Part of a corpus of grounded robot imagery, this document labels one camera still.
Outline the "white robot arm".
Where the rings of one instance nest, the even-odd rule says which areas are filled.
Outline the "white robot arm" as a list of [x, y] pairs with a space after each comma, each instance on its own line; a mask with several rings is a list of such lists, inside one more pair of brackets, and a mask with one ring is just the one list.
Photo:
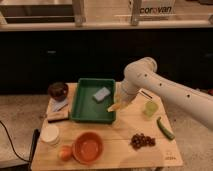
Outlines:
[[122, 102], [131, 102], [141, 88], [167, 99], [213, 131], [213, 96], [165, 79], [156, 73], [157, 62], [144, 57], [128, 64], [120, 84]]

